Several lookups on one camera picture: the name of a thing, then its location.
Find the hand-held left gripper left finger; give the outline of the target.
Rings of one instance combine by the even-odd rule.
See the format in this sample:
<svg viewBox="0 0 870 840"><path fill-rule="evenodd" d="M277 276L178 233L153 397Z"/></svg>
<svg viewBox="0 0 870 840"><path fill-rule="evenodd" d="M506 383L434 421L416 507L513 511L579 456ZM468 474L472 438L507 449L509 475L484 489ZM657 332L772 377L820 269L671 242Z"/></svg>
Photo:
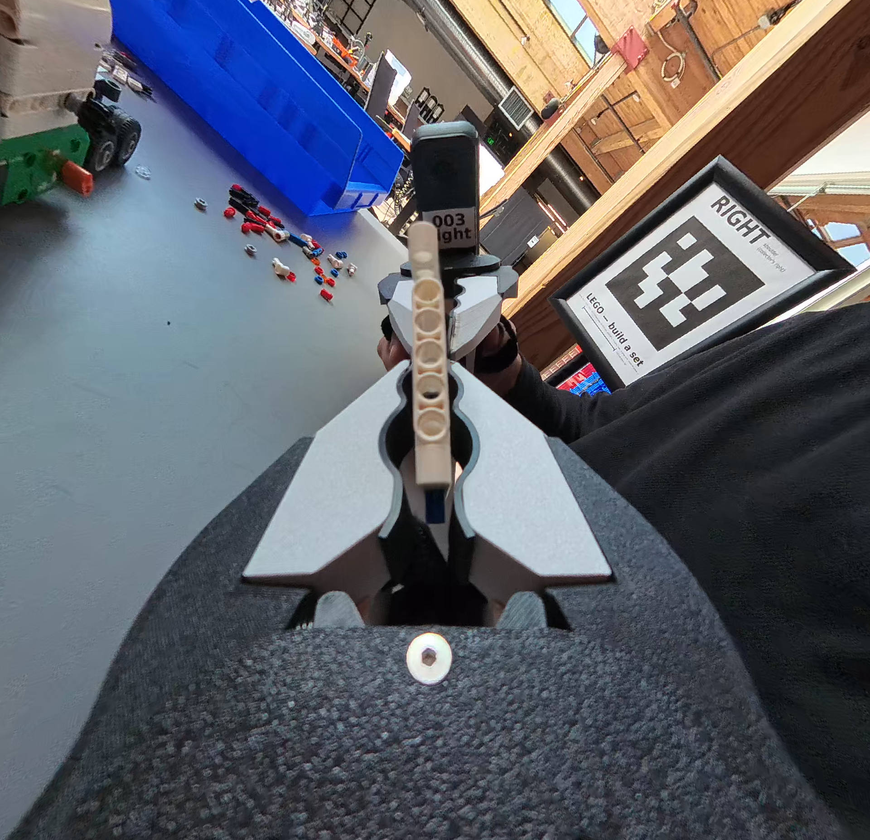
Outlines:
<svg viewBox="0 0 870 840"><path fill-rule="evenodd" d="M346 595L364 624L389 620L408 564L399 529L411 457L410 364L325 424L246 564L246 584Z"/></svg>

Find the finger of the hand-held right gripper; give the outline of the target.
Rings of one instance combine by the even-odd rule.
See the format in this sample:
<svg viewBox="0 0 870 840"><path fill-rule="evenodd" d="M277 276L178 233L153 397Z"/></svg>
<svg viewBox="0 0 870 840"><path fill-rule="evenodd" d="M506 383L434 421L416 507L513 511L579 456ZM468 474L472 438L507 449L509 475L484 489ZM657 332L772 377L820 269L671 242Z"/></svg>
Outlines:
<svg viewBox="0 0 870 840"><path fill-rule="evenodd" d="M503 298L498 289L459 289L448 317L448 357L463 359L498 324Z"/></svg>
<svg viewBox="0 0 870 840"><path fill-rule="evenodd" d="M414 345L413 290L412 284L397 284L387 302L393 333L407 353L413 351Z"/></svg>

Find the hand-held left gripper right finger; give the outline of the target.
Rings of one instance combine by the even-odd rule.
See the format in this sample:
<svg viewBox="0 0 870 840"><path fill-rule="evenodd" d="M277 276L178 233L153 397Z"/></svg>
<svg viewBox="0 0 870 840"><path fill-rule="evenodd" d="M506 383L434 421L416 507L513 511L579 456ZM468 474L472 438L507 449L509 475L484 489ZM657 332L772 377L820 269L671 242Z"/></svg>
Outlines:
<svg viewBox="0 0 870 840"><path fill-rule="evenodd" d="M519 593L613 580L548 437L458 363L451 365L453 490L448 565L495 626Z"/></svg>

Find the long white lego beam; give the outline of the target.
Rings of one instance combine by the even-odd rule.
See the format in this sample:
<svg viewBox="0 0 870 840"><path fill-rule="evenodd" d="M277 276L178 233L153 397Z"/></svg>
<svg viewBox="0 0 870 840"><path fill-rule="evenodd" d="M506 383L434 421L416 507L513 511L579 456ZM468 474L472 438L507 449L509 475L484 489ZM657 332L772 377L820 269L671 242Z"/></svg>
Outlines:
<svg viewBox="0 0 870 840"><path fill-rule="evenodd" d="M427 493L451 487L451 402L445 291L437 228L415 222L408 231L411 265L411 425L415 476Z"/></svg>

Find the person's right forearm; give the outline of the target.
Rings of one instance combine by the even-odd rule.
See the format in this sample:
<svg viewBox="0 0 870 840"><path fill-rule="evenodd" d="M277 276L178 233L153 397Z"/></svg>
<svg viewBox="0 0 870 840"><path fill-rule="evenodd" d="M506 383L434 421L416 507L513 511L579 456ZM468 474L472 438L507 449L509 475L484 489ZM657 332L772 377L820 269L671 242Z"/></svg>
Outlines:
<svg viewBox="0 0 870 840"><path fill-rule="evenodd" d="M816 446L868 424L868 332L866 302L797 314L595 396L552 388L522 359L505 399L565 443L607 427L646 442L706 425Z"/></svg>

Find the white green lego truck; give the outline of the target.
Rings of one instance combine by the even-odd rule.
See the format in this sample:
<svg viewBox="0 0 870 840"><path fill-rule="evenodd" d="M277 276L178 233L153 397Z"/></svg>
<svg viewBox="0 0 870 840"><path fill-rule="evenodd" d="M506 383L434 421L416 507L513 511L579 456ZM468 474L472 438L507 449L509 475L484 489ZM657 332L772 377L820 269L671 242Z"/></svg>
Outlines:
<svg viewBox="0 0 870 840"><path fill-rule="evenodd" d="M111 46L110 0L1 0L1 204L59 185L89 196L142 137L118 101L130 77Z"/></svg>

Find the person's right hand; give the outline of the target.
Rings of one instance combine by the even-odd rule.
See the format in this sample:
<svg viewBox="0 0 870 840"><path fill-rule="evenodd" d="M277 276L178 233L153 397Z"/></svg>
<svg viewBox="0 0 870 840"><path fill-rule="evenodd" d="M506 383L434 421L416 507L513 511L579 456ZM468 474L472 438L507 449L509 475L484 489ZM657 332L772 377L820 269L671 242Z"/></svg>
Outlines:
<svg viewBox="0 0 870 840"><path fill-rule="evenodd" d="M391 370L410 356L392 329L389 319L382 323L385 334L377 344L377 355L386 370ZM517 346L516 329L502 316L487 334L475 356L475 376L499 396L507 396L517 382L523 357Z"/></svg>

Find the blue red storage box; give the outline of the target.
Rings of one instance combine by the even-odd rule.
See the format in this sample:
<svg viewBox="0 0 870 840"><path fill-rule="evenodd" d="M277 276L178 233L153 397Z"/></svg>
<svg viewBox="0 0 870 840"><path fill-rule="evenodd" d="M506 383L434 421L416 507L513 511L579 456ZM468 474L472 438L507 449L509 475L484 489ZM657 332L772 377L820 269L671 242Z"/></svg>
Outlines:
<svg viewBox="0 0 870 840"><path fill-rule="evenodd" d="M611 392L600 373L589 362L577 367L571 375L556 384L556 389L575 396L596 396L599 393L609 395Z"/></svg>

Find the background workbench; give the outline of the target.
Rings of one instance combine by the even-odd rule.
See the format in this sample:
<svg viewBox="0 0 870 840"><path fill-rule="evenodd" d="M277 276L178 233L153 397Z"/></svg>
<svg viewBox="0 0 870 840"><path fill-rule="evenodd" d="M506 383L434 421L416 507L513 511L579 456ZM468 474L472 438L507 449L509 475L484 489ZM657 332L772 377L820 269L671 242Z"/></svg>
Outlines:
<svg viewBox="0 0 870 840"><path fill-rule="evenodd" d="M366 106L380 62L395 71L375 117L409 140L420 124L465 120L484 138L492 105L435 33L433 20L404 0L261 0Z"/></svg>

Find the blue plastic bin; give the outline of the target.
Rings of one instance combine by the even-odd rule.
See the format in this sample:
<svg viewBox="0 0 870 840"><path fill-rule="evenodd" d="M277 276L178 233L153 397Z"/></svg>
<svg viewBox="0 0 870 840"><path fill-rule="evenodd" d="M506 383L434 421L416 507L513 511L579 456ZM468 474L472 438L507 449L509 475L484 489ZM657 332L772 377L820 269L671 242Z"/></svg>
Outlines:
<svg viewBox="0 0 870 840"><path fill-rule="evenodd" d="M403 160L259 0L110 0L115 36L308 216L380 204Z"/></svg>

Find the person's black clothing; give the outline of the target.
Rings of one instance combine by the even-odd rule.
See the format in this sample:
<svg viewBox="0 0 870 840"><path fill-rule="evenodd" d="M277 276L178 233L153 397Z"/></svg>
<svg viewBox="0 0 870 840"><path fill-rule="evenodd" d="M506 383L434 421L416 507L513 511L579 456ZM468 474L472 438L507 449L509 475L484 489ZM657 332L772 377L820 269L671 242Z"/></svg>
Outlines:
<svg viewBox="0 0 870 840"><path fill-rule="evenodd" d="M868 838L869 413L816 446L706 425L571 445L690 569L801 772Z"/></svg>

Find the black framed marker sign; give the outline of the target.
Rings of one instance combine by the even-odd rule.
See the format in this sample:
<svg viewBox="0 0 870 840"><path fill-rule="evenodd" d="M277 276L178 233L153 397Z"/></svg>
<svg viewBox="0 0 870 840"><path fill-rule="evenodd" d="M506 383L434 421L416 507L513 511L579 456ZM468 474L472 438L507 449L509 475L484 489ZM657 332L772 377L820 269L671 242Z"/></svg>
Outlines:
<svg viewBox="0 0 870 840"><path fill-rule="evenodd" d="M718 156L549 302L615 390L759 328L854 272Z"/></svg>

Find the white wall vent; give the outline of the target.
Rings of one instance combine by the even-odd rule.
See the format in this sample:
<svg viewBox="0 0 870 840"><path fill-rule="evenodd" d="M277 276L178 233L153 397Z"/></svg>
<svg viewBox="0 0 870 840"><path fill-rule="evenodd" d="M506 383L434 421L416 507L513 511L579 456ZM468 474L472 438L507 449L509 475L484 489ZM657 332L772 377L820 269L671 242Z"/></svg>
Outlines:
<svg viewBox="0 0 870 840"><path fill-rule="evenodd" d="M524 128L530 117L536 114L534 108L516 86L511 86L499 101L498 110L516 130Z"/></svg>

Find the red wall box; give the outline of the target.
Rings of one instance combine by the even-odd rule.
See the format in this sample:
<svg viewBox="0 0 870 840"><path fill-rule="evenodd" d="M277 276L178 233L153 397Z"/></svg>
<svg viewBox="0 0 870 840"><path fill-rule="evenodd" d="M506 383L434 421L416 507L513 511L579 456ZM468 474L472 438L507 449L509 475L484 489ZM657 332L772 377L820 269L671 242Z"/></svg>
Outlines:
<svg viewBox="0 0 870 840"><path fill-rule="evenodd" d="M625 73L632 73L647 58L649 48L636 27L629 26L610 47L610 53L622 58Z"/></svg>

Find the wooden post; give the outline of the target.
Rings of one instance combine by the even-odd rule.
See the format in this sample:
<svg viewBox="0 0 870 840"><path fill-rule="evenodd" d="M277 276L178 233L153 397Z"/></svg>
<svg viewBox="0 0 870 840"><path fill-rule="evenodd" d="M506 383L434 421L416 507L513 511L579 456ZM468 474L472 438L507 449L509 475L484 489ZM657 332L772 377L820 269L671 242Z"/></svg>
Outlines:
<svg viewBox="0 0 870 840"><path fill-rule="evenodd" d="M505 309L521 353L545 368L572 339L550 305L715 157L766 190L869 107L869 0L802 0L520 276Z"/></svg>

